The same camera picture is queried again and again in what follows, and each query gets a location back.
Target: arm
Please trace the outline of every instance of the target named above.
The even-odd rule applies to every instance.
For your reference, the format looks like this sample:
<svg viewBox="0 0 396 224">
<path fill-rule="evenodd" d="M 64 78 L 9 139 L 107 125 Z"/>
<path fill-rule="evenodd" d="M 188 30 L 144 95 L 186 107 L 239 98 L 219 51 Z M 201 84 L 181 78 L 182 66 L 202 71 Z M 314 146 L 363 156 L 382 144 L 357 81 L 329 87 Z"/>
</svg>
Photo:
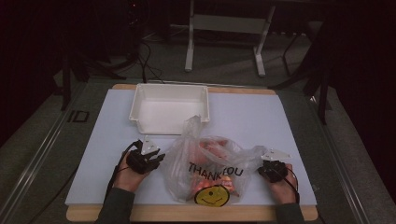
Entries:
<svg viewBox="0 0 396 224">
<path fill-rule="evenodd" d="M 286 164 L 286 167 L 292 170 L 291 164 Z M 294 188 L 296 188 L 297 180 L 293 176 L 293 173 L 289 170 L 286 179 L 294 186 Z M 297 199 L 294 189 L 284 180 L 275 183 L 269 183 L 269 187 L 278 203 L 278 205 L 276 206 L 277 223 L 305 223 L 303 214 L 300 209 L 300 205 L 296 202 Z"/>
<path fill-rule="evenodd" d="M 130 216 L 134 205 L 134 192 L 143 179 L 149 175 L 140 175 L 126 164 L 124 157 L 114 186 L 109 192 L 95 224 L 130 224 Z"/>
</svg>

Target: dark sleeve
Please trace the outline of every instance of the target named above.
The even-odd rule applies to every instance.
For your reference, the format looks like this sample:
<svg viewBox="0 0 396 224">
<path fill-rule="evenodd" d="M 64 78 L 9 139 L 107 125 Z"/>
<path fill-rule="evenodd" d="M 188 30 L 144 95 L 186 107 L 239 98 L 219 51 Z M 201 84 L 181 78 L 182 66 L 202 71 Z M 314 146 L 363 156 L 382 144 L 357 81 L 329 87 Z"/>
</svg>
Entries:
<svg viewBox="0 0 396 224">
<path fill-rule="evenodd" d="M 300 205 L 297 203 L 285 203 L 277 206 L 276 220 L 278 224 L 305 223 Z"/>
<path fill-rule="evenodd" d="M 95 224 L 130 224 L 129 217 L 133 205 L 134 193 L 113 188 L 108 193 Z"/>
</svg>

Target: white tray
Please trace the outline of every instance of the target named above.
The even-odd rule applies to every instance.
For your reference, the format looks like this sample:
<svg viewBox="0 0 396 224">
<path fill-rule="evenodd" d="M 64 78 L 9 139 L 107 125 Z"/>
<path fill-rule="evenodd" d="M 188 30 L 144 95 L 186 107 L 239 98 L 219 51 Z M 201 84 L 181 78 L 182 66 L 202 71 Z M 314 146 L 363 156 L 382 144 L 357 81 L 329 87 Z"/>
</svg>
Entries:
<svg viewBox="0 0 396 224">
<path fill-rule="evenodd" d="M 185 120 L 209 122 L 207 86 L 138 84 L 129 120 L 144 134 L 181 134 Z"/>
</svg>

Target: yellow smiley face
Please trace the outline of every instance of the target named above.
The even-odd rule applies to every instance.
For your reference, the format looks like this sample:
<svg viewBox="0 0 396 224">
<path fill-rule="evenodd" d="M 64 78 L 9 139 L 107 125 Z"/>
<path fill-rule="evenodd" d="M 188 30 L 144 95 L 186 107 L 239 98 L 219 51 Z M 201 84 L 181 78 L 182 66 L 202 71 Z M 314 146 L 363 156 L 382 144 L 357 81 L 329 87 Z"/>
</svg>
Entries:
<svg viewBox="0 0 396 224">
<path fill-rule="evenodd" d="M 200 189 L 194 197 L 196 203 L 211 207 L 222 207 L 229 199 L 230 192 L 222 185 Z"/>
</svg>

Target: plastic bag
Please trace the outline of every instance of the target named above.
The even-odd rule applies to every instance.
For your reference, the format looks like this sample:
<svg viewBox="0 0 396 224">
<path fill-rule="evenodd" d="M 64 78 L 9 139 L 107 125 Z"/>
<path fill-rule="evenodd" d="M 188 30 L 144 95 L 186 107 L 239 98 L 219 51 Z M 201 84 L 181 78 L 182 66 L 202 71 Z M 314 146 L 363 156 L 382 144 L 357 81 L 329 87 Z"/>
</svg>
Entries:
<svg viewBox="0 0 396 224">
<path fill-rule="evenodd" d="M 162 168 L 166 187 L 181 203 L 220 207 L 237 203 L 250 175 L 262 166 L 262 151 L 246 150 L 220 137 L 199 138 L 200 117 L 185 121 L 183 134 L 166 152 Z"/>
</svg>

